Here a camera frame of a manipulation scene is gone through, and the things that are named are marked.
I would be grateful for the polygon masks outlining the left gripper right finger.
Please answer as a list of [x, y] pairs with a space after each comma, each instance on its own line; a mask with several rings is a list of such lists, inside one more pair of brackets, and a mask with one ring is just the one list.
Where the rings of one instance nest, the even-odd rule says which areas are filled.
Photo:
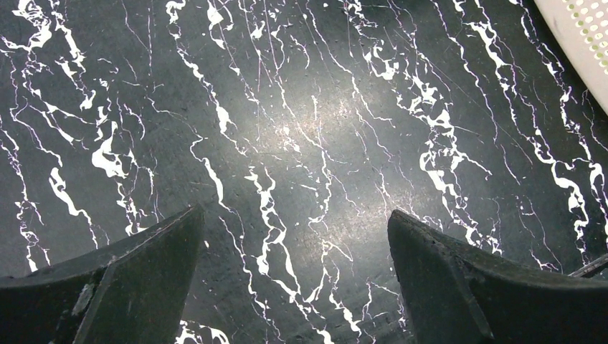
[[607, 268], [571, 274], [517, 264], [395, 210], [391, 258], [417, 343], [605, 343]]

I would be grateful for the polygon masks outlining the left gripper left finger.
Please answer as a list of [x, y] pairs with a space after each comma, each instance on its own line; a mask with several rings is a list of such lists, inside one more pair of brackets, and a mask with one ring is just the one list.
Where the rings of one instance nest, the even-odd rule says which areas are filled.
[[191, 206], [133, 236], [1, 278], [3, 343], [173, 343], [199, 259]]

